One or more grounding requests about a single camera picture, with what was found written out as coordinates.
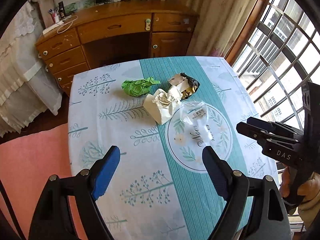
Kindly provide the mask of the right hand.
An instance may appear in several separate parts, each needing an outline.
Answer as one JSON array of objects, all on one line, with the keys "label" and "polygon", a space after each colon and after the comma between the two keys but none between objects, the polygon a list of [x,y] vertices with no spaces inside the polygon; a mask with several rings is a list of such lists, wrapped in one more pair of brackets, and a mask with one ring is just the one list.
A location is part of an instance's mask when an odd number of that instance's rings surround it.
[{"label": "right hand", "polygon": [[[281,178],[280,194],[282,197],[287,197],[290,193],[289,185],[291,184],[289,167],[285,168]],[[313,172],[309,180],[302,184],[297,191],[298,195],[304,196],[302,203],[298,206],[298,213],[307,229],[319,212],[319,187],[319,174]]]}]

